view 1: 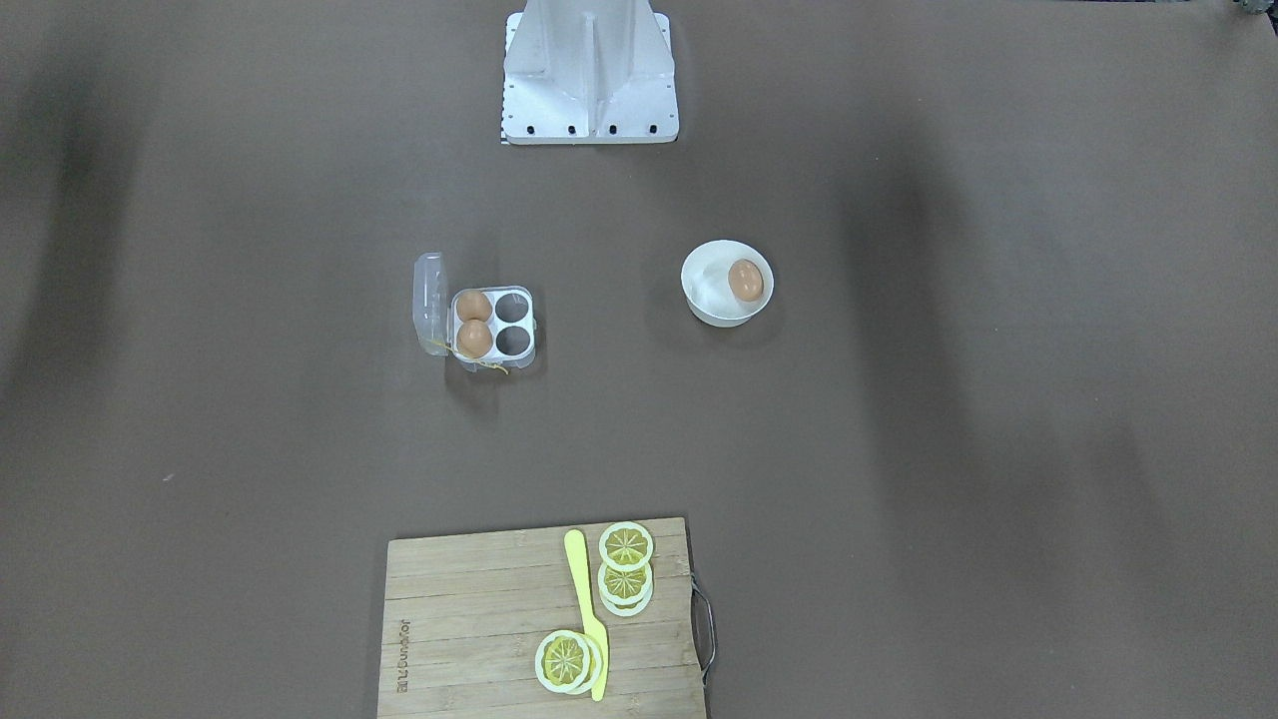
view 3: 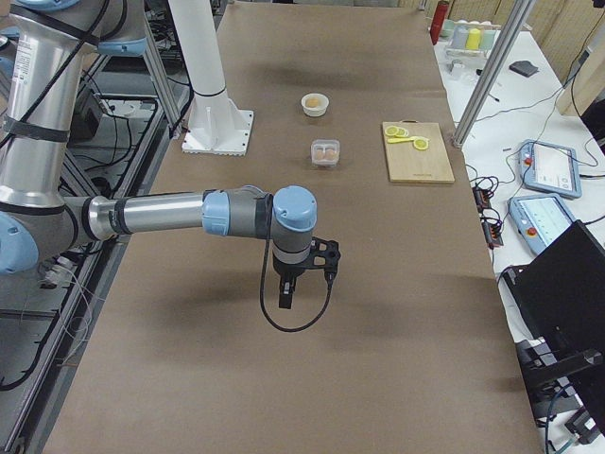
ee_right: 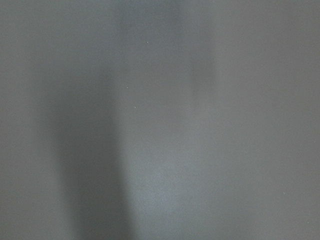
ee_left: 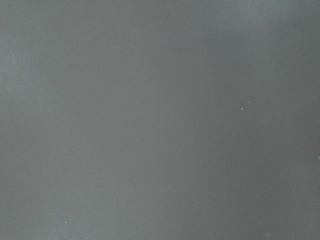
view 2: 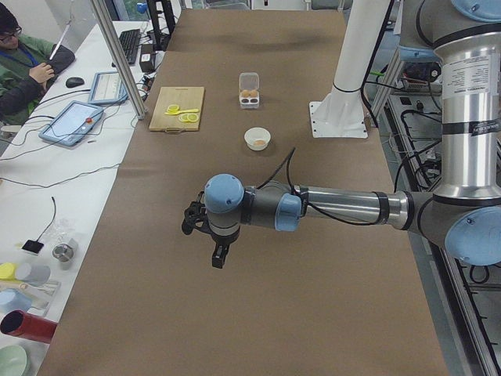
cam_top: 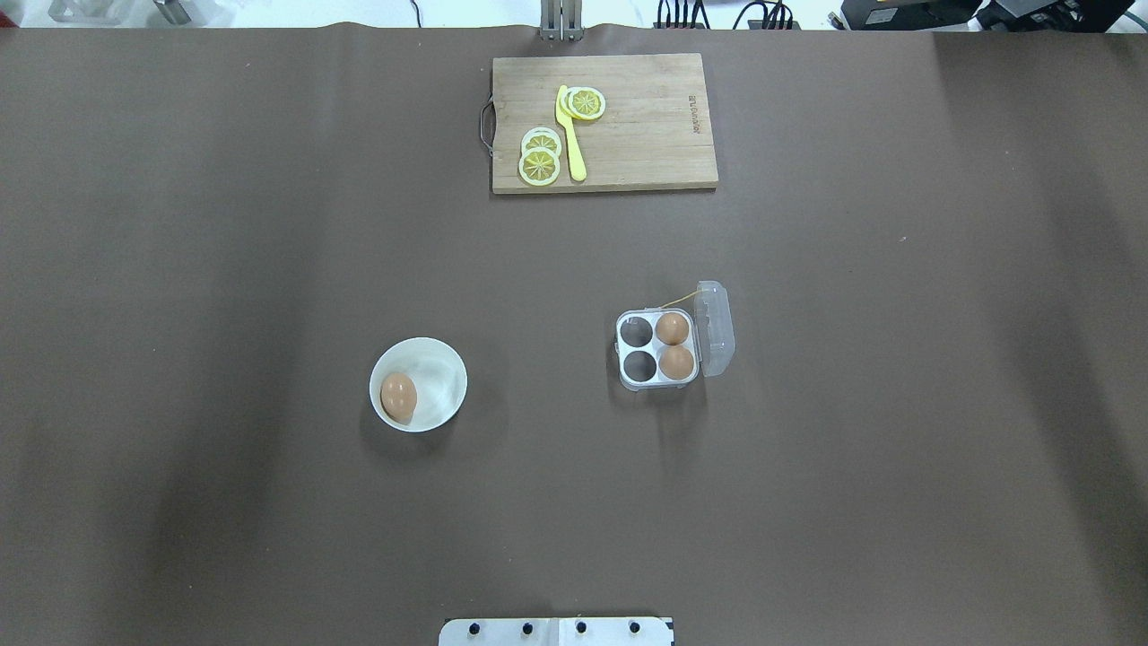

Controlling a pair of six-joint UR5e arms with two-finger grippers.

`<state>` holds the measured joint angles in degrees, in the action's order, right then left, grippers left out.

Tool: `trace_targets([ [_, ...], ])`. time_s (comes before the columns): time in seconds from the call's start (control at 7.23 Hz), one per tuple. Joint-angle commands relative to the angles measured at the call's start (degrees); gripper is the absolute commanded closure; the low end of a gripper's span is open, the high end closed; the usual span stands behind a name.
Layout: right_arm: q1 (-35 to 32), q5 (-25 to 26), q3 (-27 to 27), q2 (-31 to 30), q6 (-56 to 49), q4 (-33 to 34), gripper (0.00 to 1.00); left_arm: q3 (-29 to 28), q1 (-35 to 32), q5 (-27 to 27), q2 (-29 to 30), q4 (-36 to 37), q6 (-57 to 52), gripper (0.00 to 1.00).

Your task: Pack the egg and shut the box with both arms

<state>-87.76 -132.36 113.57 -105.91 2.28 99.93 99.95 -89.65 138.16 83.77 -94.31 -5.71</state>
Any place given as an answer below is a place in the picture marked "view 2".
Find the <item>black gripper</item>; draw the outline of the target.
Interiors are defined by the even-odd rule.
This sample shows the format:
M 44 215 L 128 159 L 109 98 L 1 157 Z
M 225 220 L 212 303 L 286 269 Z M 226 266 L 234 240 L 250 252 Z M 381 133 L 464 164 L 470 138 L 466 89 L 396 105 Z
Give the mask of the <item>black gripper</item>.
M 238 239 L 240 229 L 232 231 L 230 235 L 216 234 L 209 226 L 208 214 L 205 204 L 203 203 L 203 196 L 204 192 L 200 191 L 196 200 L 192 201 L 189 207 L 184 211 L 182 232 L 185 235 L 190 235 L 194 230 L 198 230 L 201 233 L 210 235 L 212 240 L 218 244 L 214 248 L 214 252 L 211 256 L 211 264 L 214 268 L 221 269 L 225 265 L 225 260 L 229 253 L 229 245 Z

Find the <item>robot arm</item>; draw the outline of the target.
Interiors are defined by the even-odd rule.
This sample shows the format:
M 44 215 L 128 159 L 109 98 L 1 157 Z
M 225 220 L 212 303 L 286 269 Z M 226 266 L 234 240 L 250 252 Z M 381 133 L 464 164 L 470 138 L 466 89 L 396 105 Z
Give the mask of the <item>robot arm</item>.
M 355 226 L 388 224 L 419 233 L 473 266 L 500 260 L 500 4 L 406 1 L 400 51 L 405 60 L 442 64 L 442 174 L 430 193 L 355 192 L 269 179 L 244 186 L 219 174 L 185 210 L 182 232 L 215 242 L 212 264 L 225 263 L 243 225 L 293 231 L 307 215 Z

